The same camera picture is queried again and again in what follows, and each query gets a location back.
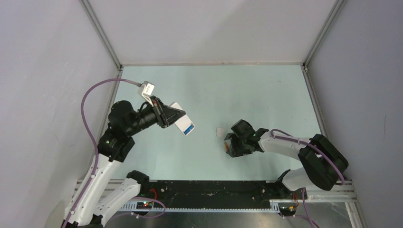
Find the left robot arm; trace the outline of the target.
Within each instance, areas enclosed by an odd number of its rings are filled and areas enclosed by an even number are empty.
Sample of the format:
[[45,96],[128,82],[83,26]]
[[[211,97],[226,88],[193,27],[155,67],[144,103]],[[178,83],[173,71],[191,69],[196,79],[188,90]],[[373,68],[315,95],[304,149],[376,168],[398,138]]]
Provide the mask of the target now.
[[135,145],[133,136],[157,124],[167,128],[184,118],[178,104],[165,105],[151,96],[135,111],[129,101],[113,104],[108,127],[95,147],[95,155],[77,194],[65,208],[62,227],[103,228],[109,219],[130,199],[144,198],[150,192],[149,177],[139,171],[128,173],[123,183],[102,198],[111,177],[123,164]]

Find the white battery cover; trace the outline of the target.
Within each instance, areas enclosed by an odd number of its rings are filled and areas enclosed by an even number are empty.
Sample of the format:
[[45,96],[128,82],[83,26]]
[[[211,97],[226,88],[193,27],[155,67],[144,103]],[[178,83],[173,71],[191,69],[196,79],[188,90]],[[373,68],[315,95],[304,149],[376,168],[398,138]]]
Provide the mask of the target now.
[[224,136],[224,129],[223,128],[216,128],[216,136],[217,137],[223,137]]

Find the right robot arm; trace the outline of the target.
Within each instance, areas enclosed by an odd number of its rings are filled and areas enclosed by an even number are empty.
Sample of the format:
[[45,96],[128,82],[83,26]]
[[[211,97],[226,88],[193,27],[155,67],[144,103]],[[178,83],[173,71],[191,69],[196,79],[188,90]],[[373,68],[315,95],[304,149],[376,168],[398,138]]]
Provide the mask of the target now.
[[224,138],[226,153],[241,157],[254,152],[272,152],[298,160],[302,167],[285,171],[276,180],[277,194],[290,198],[296,190],[316,186],[329,191],[335,185],[344,185],[344,171],[349,166],[347,159],[322,134],[299,138],[280,129],[259,128],[254,130],[250,123],[239,120]]

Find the blue battery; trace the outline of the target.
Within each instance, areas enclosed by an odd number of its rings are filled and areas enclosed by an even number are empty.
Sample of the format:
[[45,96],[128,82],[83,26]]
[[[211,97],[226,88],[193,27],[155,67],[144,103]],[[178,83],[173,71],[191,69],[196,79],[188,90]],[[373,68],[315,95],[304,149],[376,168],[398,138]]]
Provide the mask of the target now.
[[195,128],[195,126],[194,126],[193,124],[189,125],[189,126],[183,131],[183,134],[184,134],[184,135],[188,135],[194,128]]

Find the white remote control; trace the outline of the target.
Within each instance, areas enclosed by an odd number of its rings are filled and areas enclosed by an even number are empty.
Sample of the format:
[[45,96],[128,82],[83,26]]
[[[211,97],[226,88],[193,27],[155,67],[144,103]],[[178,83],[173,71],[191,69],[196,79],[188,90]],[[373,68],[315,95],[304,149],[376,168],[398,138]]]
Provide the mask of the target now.
[[[179,109],[179,110],[183,110],[182,107],[177,103],[174,102],[170,105],[170,107]],[[178,121],[176,121],[174,123],[176,125],[176,127],[183,133],[183,131],[191,124],[194,125],[194,123],[191,121],[191,119],[188,117],[188,115],[186,114],[185,116],[183,116],[182,118],[180,118]]]

